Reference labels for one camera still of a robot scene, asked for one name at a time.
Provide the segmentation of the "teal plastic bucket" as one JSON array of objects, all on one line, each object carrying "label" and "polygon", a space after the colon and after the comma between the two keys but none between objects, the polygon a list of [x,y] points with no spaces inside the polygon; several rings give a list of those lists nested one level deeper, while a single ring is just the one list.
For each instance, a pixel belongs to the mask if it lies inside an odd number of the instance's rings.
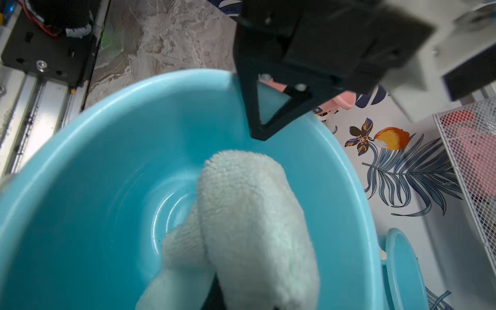
[{"label": "teal plastic bucket", "polygon": [[1,194],[2,309],[134,309],[160,270],[162,236],[186,217],[206,160],[266,154],[305,212],[319,309],[383,309],[377,233],[342,146],[312,114],[250,137],[237,77],[155,76],[83,112]]}]

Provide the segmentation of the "light teal cloth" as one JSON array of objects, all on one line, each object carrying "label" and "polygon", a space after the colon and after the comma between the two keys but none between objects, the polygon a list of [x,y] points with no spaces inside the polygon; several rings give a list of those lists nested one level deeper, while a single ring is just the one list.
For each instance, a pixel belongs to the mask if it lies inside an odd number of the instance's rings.
[{"label": "light teal cloth", "polygon": [[137,309],[316,309],[320,276],[284,169],[253,152],[206,161],[185,221],[161,241]]}]

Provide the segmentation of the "pink plastic bucket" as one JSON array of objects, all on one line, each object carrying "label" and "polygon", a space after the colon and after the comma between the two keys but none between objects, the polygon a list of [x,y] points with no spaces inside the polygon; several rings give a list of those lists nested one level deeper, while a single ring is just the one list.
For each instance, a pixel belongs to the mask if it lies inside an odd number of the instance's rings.
[{"label": "pink plastic bucket", "polygon": [[[259,81],[276,90],[279,90],[280,92],[286,93],[288,96],[291,94],[291,88],[289,86],[277,83],[274,79],[272,79],[272,77],[266,80],[260,76]],[[357,95],[355,93],[346,91],[319,105],[318,107],[315,107],[312,112],[320,121],[325,122],[339,109],[350,110],[353,108],[355,106],[356,99]]]}]

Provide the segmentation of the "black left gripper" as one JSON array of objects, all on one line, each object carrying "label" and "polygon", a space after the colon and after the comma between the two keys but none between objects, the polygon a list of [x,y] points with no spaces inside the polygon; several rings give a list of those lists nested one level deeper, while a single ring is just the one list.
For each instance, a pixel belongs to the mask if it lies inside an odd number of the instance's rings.
[{"label": "black left gripper", "polygon": [[[244,1],[234,56],[250,136],[268,140],[333,89],[368,92],[433,31],[385,1]],[[289,90],[259,82],[261,74]]]}]

